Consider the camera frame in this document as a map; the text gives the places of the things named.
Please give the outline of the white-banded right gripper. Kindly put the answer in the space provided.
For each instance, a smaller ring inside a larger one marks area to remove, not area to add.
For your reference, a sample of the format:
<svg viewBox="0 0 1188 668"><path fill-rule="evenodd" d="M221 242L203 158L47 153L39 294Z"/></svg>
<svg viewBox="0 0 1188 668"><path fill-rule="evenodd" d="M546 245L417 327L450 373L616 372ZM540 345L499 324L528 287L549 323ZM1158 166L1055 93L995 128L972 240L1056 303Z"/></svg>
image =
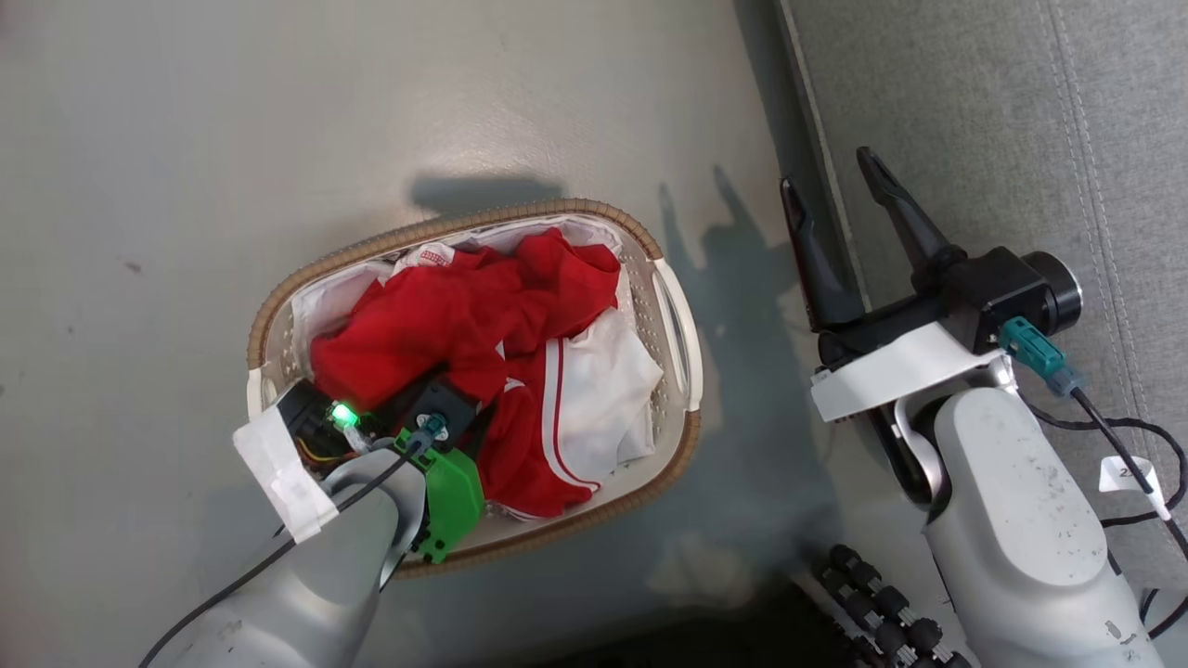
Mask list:
<svg viewBox="0 0 1188 668"><path fill-rule="evenodd" d="M853 354L838 368L813 378L811 398L823 421L849 418L876 407L962 377L1001 360L988 344L984 305L1009 301L1015 283L1015 253L990 250L968 258L947 240L916 198L896 179L872 149L857 149L857 164L876 203L886 212L910 263L912 279L941 279L939 285L904 301L848 338L878 339L880 345ZM833 330L865 314L862 300L802 198L794 178L781 179L781 203L810 330Z"/></svg>

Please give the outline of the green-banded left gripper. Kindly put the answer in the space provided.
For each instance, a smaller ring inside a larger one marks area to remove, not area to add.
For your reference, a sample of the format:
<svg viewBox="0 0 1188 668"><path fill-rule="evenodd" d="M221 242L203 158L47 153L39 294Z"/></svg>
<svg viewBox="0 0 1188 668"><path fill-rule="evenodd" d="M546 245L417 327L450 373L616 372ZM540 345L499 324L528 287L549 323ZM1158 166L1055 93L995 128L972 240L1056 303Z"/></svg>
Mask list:
<svg viewBox="0 0 1188 668"><path fill-rule="evenodd" d="M353 485L385 491L400 505L404 523L394 549L425 562L446 561L478 527L486 508L478 472L486 409L459 445L437 443L410 459L411 431L396 427L392 415L394 398L407 386L362 407L303 379L234 431L239 456L293 542L322 532L343 513Z"/></svg>

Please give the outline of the red garment with white trim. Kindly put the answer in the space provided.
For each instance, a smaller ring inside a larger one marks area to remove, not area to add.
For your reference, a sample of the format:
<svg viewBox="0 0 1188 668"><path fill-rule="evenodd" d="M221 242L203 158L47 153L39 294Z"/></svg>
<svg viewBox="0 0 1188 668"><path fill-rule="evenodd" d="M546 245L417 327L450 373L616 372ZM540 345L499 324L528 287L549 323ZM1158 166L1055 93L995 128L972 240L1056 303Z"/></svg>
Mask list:
<svg viewBox="0 0 1188 668"><path fill-rule="evenodd" d="M315 384L369 412L432 368L497 412L479 450L489 502L522 519L555 519L598 492L601 474L565 460L560 412L565 340L617 305L621 266L602 245L560 231L511 254L455 252L368 286L343 329L315 338Z"/></svg>

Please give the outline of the white basket liner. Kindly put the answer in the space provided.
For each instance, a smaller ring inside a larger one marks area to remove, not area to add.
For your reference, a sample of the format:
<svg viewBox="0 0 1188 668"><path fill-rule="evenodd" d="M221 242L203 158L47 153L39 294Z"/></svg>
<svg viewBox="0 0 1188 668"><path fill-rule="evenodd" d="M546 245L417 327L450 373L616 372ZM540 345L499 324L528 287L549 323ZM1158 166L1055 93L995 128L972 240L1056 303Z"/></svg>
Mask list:
<svg viewBox="0 0 1188 668"><path fill-rule="evenodd" d="M655 440L649 429L647 411L663 376L661 365L649 354L636 330L631 286L618 257L621 242L615 233L606 228L581 223L573 218L523 221L492 231L470 232L457 241L421 244L404 250L391 261L360 263L301 289L291 304L301 367L315 382L310 358L314 339L343 329L354 305L373 283L385 283L404 269L442 265L459 251L489 248L511 254L522 240L548 231L560 231L574 247L602 245L621 266L617 305L564 344L568 368L563 373L565 390L560 426L565 460L576 464L582 472L601 474L602 487L620 464L653 452Z"/></svg>

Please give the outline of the white basket with brown rim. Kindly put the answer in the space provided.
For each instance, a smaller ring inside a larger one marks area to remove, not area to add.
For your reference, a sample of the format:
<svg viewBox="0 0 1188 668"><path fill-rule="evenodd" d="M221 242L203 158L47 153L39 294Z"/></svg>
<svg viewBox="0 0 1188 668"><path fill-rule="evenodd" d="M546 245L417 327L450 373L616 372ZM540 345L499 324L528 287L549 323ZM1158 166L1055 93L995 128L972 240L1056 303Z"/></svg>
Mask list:
<svg viewBox="0 0 1188 668"><path fill-rule="evenodd" d="M581 223L596 225L615 233L621 242L618 257L628 277L638 338L665 372L650 401L656 450L640 462L619 467L589 503L568 510L560 519L481 519L475 532L470 532L446 561L437 565L412 559L397 572L400 579L463 571L543 548L642 508L664 494L678 480L697 445L700 402L704 387L704 365L696 323L678 276L645 225L628 212L594 198L551 198L467 215L432 218L345 246L289 275L274 286L255 313L247 346L249 380L246 403L249 416L263 412L279 391L301 377L291 308L293 296L301 289L360 263L391 261L400 252L421 244L457 241L470 232L552 218L573 218Z"/></svg>

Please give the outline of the grey fabric sofa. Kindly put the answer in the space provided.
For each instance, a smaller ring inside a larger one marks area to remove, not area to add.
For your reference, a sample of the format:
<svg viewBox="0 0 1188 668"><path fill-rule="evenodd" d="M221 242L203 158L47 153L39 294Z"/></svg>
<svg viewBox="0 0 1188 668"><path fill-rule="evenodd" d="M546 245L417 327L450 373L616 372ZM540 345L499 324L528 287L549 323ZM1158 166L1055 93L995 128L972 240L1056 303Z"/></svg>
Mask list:
<svg viewBox="0 0 1188 668"><path fill-rule="evenodd" d="M1188 452L1188 0L781 0L868 305L910 267L872 149L954 244L1064 261L1056 344L1108 416Z"/></svg>

